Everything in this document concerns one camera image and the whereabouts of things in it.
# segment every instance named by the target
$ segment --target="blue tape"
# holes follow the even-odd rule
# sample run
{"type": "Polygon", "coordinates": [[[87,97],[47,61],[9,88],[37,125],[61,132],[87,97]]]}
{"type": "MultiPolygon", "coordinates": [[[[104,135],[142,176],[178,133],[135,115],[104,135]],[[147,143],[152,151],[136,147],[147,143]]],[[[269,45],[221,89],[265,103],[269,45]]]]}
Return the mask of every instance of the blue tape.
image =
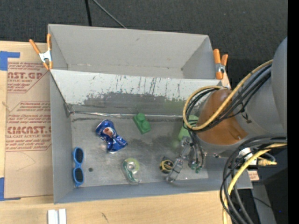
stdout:
{"type": "Polygon", "coordinates": [[[0,51],[0,70],[7,70],[8,58],[20,58],[19,52],[0,51]]]}
{"type": "Polygon", "coordinates": [[[0,178],[0,202],[5,200],[18,200],[20,198],[4,198],[4,177],[0,178]]]}

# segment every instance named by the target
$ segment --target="gray bin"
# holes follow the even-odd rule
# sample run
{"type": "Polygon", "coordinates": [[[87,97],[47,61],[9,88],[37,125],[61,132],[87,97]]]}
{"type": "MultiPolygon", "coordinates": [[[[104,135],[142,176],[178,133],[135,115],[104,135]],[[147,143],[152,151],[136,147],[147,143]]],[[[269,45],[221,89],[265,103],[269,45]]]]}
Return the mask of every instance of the gray bin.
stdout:
{"type": "MultiPolygon", "coordinates": [[[[49,24],[54,203],[217,190],[226,159],[207,157],[195,173],[184,163],[169,183],[159,169],[164,156],[181,151],[178,134],[186,99],[218,85],[207,35],[49,24]],[[133,117],[144,113],[151,131],[141,134],[133,117]],[[128,146],[114,154],[95,133],[113,121],[128,146]],[[75,187],[72,152],[84,150],[85,182],[75,187]],[[141,182],[128,184],[121,163],[140,163],[141,182]]],[[[239,187],[251,187],[247,173],[239,187]]]]}

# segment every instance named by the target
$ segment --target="crushed blue can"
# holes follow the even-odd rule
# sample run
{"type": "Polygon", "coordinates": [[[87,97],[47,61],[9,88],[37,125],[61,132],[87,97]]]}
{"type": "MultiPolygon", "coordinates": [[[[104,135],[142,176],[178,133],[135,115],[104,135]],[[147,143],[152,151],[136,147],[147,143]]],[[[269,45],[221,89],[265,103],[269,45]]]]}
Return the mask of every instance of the crushed blue can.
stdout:
{"type": "Polygon", "coordinates": [[[106,141],[107,151],[111,154],[128,145],[127,141],[117,134],[113,122],[108,119],[100,122],[96,127],[95,132],[102,140],[106,141]]]}

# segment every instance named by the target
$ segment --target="blue sunglasses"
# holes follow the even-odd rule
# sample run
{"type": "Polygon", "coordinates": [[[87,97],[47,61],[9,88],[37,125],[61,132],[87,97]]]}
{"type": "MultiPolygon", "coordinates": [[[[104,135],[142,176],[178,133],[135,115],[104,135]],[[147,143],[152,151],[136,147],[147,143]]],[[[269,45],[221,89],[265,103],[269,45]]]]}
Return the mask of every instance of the blue sunglasses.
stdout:
{"type": "Polygon", "coordinates": [[[84,182],[83,170],[81,168],[84,158],[83,149],[76,147],[73,151],[73,158],[75,161],[75,168],[73,169],[73,178],[75,181],[75,186],[78,187],[84,182]]]}

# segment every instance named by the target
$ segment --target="gray carpet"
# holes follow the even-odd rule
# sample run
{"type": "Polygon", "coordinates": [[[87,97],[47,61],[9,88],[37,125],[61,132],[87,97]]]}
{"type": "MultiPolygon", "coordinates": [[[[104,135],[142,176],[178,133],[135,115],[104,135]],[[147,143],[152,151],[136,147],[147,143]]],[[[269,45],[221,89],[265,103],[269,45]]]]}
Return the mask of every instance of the gray carpet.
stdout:
{"type": "MultiPolygon", "coordinates": [[[[287,37],[288,0],[97,0],[127,28],[210,36],[232,87],[287,37]]],[[[121,27],[89,0],[93,26],[121,27]]],[[[1,0],[0,39],[45,42],[48,23],[88,26],[84,0],[1,0]]]]}

